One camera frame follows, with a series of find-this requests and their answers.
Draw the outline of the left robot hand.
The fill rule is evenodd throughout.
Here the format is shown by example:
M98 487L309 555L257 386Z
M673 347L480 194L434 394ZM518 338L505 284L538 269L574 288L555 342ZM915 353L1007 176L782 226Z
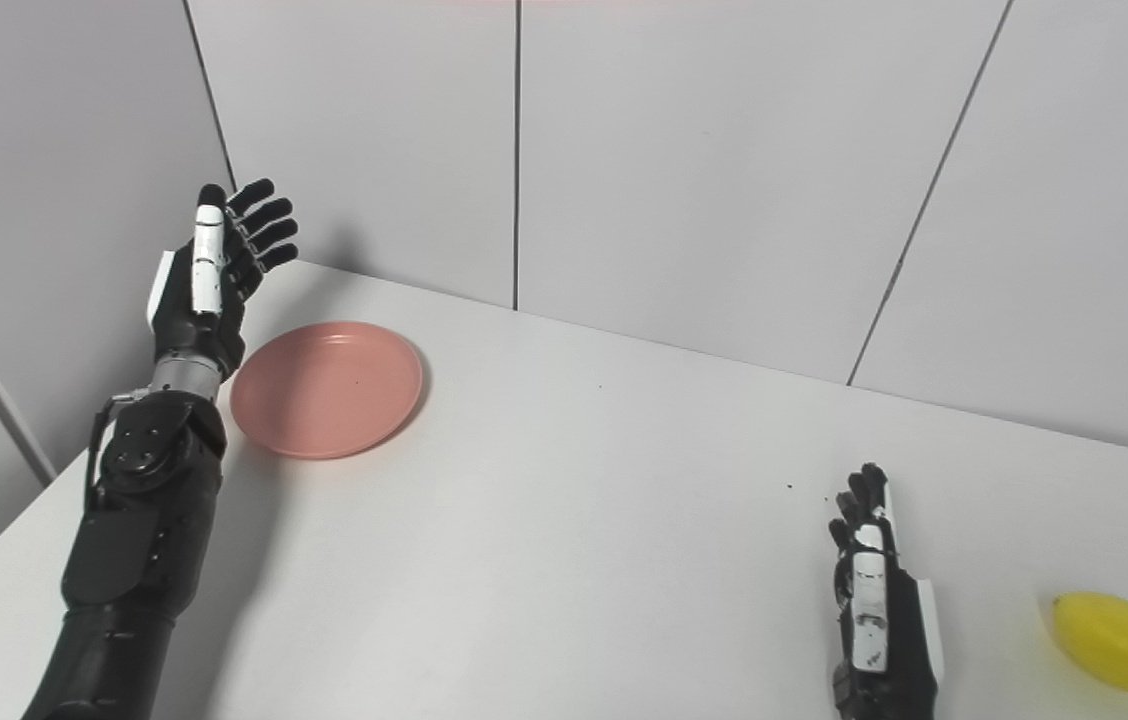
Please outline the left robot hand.
M199 357L229 379L245 354L245 305L273 269L298 258L293 201L270 178L229 193L204 184L193 234L161 260L148 307L158 361Z

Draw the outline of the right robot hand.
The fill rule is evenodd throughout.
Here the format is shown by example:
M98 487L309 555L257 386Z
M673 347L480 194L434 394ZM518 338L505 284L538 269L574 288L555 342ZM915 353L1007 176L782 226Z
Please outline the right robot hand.
M829 523L843 653L835 710L841 719L933 719L944 678L933 583L901 567L884 471L866 462L847 483Z

